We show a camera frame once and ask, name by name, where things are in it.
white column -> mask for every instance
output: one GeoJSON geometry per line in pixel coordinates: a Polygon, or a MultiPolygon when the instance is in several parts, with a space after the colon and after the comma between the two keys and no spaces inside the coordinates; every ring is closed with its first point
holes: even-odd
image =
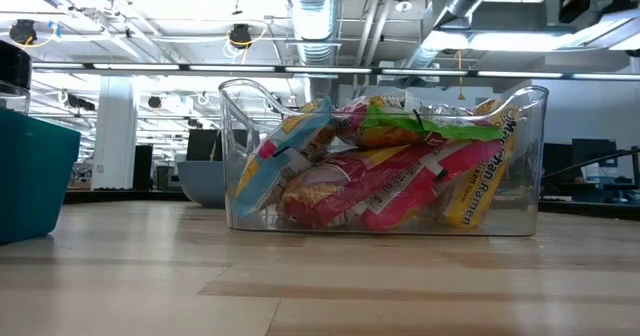
{"type": "Polygon", "coordinates": [[[103,76],[91,188],[133,186],[139,94],[133,77],[103,76]]]}

maruchan ramen package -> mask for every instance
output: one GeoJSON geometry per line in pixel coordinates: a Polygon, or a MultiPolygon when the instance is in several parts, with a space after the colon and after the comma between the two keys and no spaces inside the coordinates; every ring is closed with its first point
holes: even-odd
{"type": "Polygon", "coordinates": [[[364,201],[362,223],[370,231],[389,231],[402,225],[435,201],[437,183],[453,180],[500,149],[498,140],[454,141],[434,149],[364,201]]]}
{"type": "MultiPolygon", "coordinates": [[[[501,105],[501,101],[485,107],[480,105],[475,114],[489,114],[501,105]]],[[[518,117],[518,107],[507,105],[491,118],[491,123],[499,126],[503,134],[500,152],[478,165],[438,200],[432,211],[441,215],[445,223],[456,227],[476,227],[482,223],[509,164],[515,146],[518,117]]]]}
{"type": "Polygon", "coordinates": [[[238,217],[279,202],[289,180],[326,156],[336,132],[332,109],[329,99],[309,102],[300,108],[303,115],[284,120],[249,156],[233,199],[238,217]]]}
{"type": "Polygon", "coordinates": [[[433,133],[446,139],[490,141],[501,136],[490,123],[468,121],[464,109],[424,106],[408,92],[363,96],[338,110],[337,136],[344,142],[373,149],[423,142],[433,133]]]}
{"type": "Polygon", "coordinates": [[[300,225],[338,226],[348,221],[346,211],[435,148],[423,143],[332,155],[287,184],[280,209],[300,225]]]}

clear plastic bin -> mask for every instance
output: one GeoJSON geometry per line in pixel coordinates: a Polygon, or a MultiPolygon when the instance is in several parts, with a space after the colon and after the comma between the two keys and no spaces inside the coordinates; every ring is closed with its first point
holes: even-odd
{"type": "MultiPolygon", "coordinates": [[[[365,226],[359,219],[360,213],[350,215],[348,221],[331,227],[311,227],[302,225],[296,220],[285,217],[282,207],[272,204],[262,210],[254,210],[249,214],[241,213],[234,207],[236,190],[240,183],[241,176],[247,165],[249,155],[258,150],[260,139],[264,139],[278,125],[278,120],[267,120],[260,117],[250,118],[243,107],[234,100],[238,99],[238,94],[245,94],[249,97],[263,97],[266,106],[273,111],[271,115],[282,115],[282,118],[300,115],[295,111],[283,107],[276,99],[262,86],[250,80],[233,80],[226,82],[220,87],[221,107],[223,114],[223,144],[226,177],[226,212],[227,223],[232,229],[256,230],[256,231],[288,231],[288,232],[328,232],[328,233],[384,233],[384,234],[422,234],[422,235],[502,235],[502,236],[529,236],[535,233],[536,214],[538,203],[538,192],[541,177],[542,159],[542,131],[545,115],[546,100],[548,90],[542,87],[530,86],[520,89],[510,97],[501,100],[501,106],[484,116],[457,116],[442,115],[437,117],[447,119],[466,120],[486,120],[495,123],[497,119],[506,115],[506,110],[515,110],[510,113],[516,121],[515,130],[510,138],[501,141],[502,150],[510,148],[506,162],[503,167],[503,175],[488,176],[483,178],[483,174],[488,169],[493,170],[488,164],[491,160],[478,164],[476,168],[471,168],[464,174],[455,177],[444,184],[433,187],[437,197],[435,201],[429,203],[417,212],[412,211],[404,215],[403,222],[388,229],[372,229],[365,226]],[[234,129],[246,129],[248,135],[252,135],[241,144],[234,138],[234,129]],[[481,182],[490,183],[490,178],[498,178],[495,182],[493,197],[486,199],[488,210],[484,213],[473,213],[475,208],[480,209],[478,202],[474,201],[473,195],[478,191],[481,182]]],[[[331,117],[345,117],[344,113],[333,112],[331,117]]],[[[434,115],[421,115],[423,118],[434,117],[434,115]]],[[[331,152],[337,152],[354,146],[348,146],[340,142],[337,138],[330,146],[331,152]]],[[[431,189],[424,190],[425,197],[431,189]]]]}

plastic bin handle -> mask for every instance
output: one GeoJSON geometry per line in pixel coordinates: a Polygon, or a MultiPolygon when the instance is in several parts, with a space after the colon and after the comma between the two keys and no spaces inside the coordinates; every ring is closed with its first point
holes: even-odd
{"type": "Polygon", "coordinates": [[[273,97],[273,95],[269,92],[269,90],[267,90],[261,84],[255,82],[253,80],[243,79],[243,78],[225,81],[225,82],[221,83],[220,86],[218,87],[218,91],[220,92],[220,94],[225,95],[227,101],[230,102],[231,104],[233,104],[233,106],[235,106],[235,108],[238,109],[238,110],[240,110],[240,107],[235,103],[235,101],[233,101],[231,99],[231,97],[226,95],[226,89],[229,88],[229,87],[234,87],[234,86],[253,87],[257,91],[260,91],[258,93],[259,96],[262,97],[263,99],[265,99],[267,102],[269,102],[271,104],[271,106],[273,106],[274,109],[276,109],[278,112],[280,112],[283,115],[287,115],[287,116],[302,115],[302,113],[300,113],[300,112],[296,112],[296,111],[290,110],[290,109],[282,106],[282,104],[280,102],[278,102],[278,100],[275,97],[273,97]]]}

red snack bag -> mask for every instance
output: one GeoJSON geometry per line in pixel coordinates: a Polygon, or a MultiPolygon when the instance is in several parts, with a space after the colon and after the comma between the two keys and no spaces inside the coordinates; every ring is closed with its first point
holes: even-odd
{"type": "Polygon", "coordinates": [[[442,139],[329,157],[291,180],[282,195],[285,217],[313,228],[337,226],[344,212],[433,151],[442,139]]]}
{"type": "Polygon", "coordinates": [[[362,223],[371,231],[388,231],[401,225],[436,199],[436,183],[475,168],[501,148],[500,140],[495,140],[450,142],[434,149],[364,201],[362,223]]]}

